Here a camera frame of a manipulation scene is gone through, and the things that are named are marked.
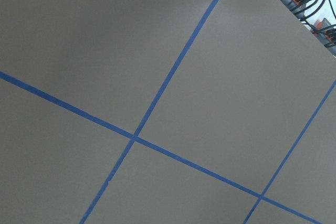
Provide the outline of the near orange usb hub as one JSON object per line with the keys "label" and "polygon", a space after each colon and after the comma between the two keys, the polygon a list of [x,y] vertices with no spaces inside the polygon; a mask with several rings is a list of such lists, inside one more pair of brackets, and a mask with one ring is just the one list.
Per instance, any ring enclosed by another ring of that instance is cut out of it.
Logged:
{"label": "near orange usb hub", "polygon": [[324,18],[316,23],[315,29],[312,29],[311,33],[335,57],[335,25]]}

